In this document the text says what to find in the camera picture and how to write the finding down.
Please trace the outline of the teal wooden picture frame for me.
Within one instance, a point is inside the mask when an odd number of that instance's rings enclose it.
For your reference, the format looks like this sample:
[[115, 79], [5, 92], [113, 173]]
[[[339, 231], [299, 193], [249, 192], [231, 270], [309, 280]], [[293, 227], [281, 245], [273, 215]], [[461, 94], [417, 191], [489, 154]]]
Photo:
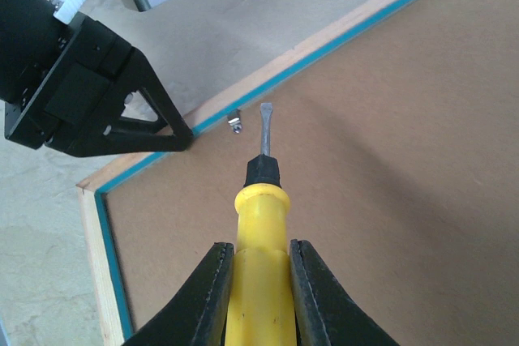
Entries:
[[331, 53], [192, 113], [190, 150], [78, 186], [101, 336], [120, 345], [217, 241], [273, 104], [291, 209], [346, 292], [402, 345], [518, 342], [518, 0], [375, 0]]

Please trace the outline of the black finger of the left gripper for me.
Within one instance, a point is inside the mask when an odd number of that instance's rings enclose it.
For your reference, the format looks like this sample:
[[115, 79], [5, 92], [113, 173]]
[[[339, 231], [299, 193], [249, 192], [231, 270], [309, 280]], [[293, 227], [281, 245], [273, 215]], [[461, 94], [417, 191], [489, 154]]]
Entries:
[[[125, 99], [138, 92], [157, 115], [149, 121], [122, 115]], [[194, 138], [191, 128], [162, 87], [144, 54], [133, 48], [116, 79], [77, 124], [64, 122], [45, 142], [74, 157], [133, 152], [182, 152]]]

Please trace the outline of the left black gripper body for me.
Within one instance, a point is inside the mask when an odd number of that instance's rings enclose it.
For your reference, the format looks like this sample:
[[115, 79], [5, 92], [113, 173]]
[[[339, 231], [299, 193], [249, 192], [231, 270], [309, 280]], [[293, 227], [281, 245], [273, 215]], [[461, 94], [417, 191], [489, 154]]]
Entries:
[[104, 24], [77, 14], [58, 37], [54, 64], [45, 69], [33, 62], [21, 97], [5, 105], [5, 138], [32, 149], [70, 150], [131, 52]]

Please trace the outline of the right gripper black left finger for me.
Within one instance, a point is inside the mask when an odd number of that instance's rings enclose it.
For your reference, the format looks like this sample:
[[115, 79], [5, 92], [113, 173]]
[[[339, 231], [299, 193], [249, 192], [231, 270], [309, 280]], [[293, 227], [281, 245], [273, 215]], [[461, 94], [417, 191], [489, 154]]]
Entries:
[[174, 297], [125, 345], [223, 345], [234, 246], [214, 244]]

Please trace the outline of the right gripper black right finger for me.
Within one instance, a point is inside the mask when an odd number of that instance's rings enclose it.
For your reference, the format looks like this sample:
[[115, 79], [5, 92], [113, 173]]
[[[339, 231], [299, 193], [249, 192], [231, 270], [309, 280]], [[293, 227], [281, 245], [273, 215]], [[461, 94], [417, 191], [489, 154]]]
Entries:
[[395, 345], [350, 297], [306, 240], [290, 242], [290, 281], [298, 345]]

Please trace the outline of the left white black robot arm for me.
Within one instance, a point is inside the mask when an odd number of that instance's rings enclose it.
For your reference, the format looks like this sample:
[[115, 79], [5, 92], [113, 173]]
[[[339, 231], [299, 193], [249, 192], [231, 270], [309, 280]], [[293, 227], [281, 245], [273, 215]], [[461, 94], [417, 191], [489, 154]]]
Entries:
[[1, 99], [6, 139], [32, 149], [182, 152], [194, 138], [139, 49], [46, 0], [1, 0]]

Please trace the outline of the yellow handled screwdriver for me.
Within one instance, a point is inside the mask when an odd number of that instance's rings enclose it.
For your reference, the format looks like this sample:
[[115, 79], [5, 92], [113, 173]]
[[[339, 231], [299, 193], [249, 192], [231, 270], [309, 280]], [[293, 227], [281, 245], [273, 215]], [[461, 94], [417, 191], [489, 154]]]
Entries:
[[225, 344], [295, 345], [286, 222], [290, 198], [271, 155], [272, 104], [263, 103], [259, 110], [260, 152], [248, 162], [245, 183], [234, 200], [237, 248]]

